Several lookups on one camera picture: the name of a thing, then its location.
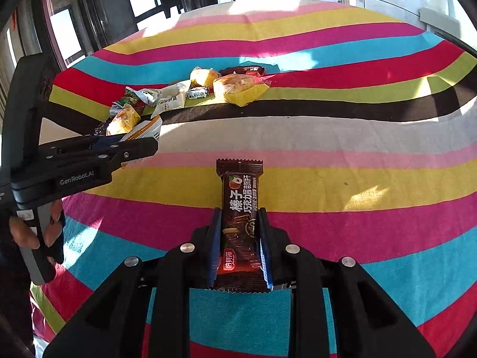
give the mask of chocolate bar wrapper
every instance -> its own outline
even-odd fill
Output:
[[[222,225],[220,238],[220,265],[215,287],[224,288],[227,283],[232,291],[238,291],[240,282],[245,291],[266,289],[261,270],[261,258],[258,252],[258,177],[263,173],[263,162],[252,160],[219,159],[216,163],[217,174],[222,179]],[[224,274],[236,274],[237,279],[223,278]]]
[[[252,77],[263,77],[265,75],[265,67],[259,65],[252,65],[252,66],[236,66],[236,67],[229,67],[224,70],[219,71],[220,75],[226,76],[229,74],[244,74],[250,75]]]

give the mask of human hand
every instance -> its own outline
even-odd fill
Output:
[[[63,211],[63,203],[61,199],[58,199],[52,203],[52,220],[48,224],[45,233],[43,234],[43,239],[45,245],[50,247],[54,244],[57,238],[60,236],[63,226],[59,222],[61,217],[61,212]],[[13,240],[18,246],[22,246],[29,249],[38,249],[40,247],[40,241],[38,240],[35,233],[32,229],[26,225],[21,218],[10,217],[9,219],[10,233]]]

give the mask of blue stripe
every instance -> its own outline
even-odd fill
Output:
[[[114,64],[95,56],[89,56],[77,63],[75,68],[108,82],[125,85],[151,85],[187,79],[192,69],[197,66],[221,70],[239,65],[259,64],[266,68],[268,74],[274,74],[401,57],[431,49],[441,41],[442,39],[438,36],[425,32],[414,36],[332,44],[269,58],[244,56],[181,59],[140,66]]]
[[[164,254],[98,232],[73,219],[67,221],[65,236],[65,264],[91,289],[96,289],[129,255],[151,259]],[[435,248],[363,267],[419,325],[442,312],[477,280],[477,264],[469,262],[475,249],[477,228]],[[327,295],[325,304],[330,325]],[[229,294],[191,290],[190,319],[190,335],[196,343],[249,354],[287,355],[288,291]],[[334,353],[333,333],[329,334],[329,340]]]
[[[66,217],[63,266],[88,288],[95,290],[128,256],[143,261],[166,252],[103,233]]]

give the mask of packaged bun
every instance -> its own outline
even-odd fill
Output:
[[[141,117],[136,110],[130,105],[125,104],[123,109],[116,114],[106,129],[106,135],[120,135],[122,133],[129,133],[133,130]]]
[[[255,80],[249,75],[230,74],[214,81],[215,97],[224,94],[238,94],[255,85]]]
[[[218,77],[220,77],[220,74],[217,71],[213,69],[201,69],[200,67],[196,67],[190,73],[192,87],[204,86],[211,89],[214,80]]]
[[[267,83],[250,75],[230,74],[214,81],[214,94],[219,100],[245,106],[262,96]]]

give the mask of yellow stripe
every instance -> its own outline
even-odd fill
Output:
[[[32,284],[30,287],[30,292],[32,293],[33,299],[35,299],[35,302],[38,304],[38,307],[40,308],[45,320],[52,328],[52,331],[55,334],[59,333],[65,325],[63,318],[60,316],[60,314],[58,314],[39,286]]]
[[[49,96],[51,102],[77,110],[96,120],[104,121],[109,117],[109,107],[89,100],[81,95],[69,92],[61,87],[53,85]]]
[[[471,72],[476,64],[477,59],[467,52],[464,52],[445,69],[435,74],[409,81],[354,89],[273,87],[268,89],[260,99],[345,101],[367,104],[406,101],[443,92],[460,82]]]
[[[257,23],[203,24],[161,32],[148,38],[133,39],[127,43],[115,43],[106,47],[118,54],[152,50],[159,47],[214,40],[259,41],[280,38],[304,32],[342,27],[353,24],[389,23],[400,20],[370,10],[349,7],[329,11],[312,12]]]
[[[265,168],[260,206],[270,211],[328,212],[396,209],[457,199],[477,190],[477,159],[440,169]],[[215,168],[142,167],[113,173],[91,194],[213,208],[221,205]]]

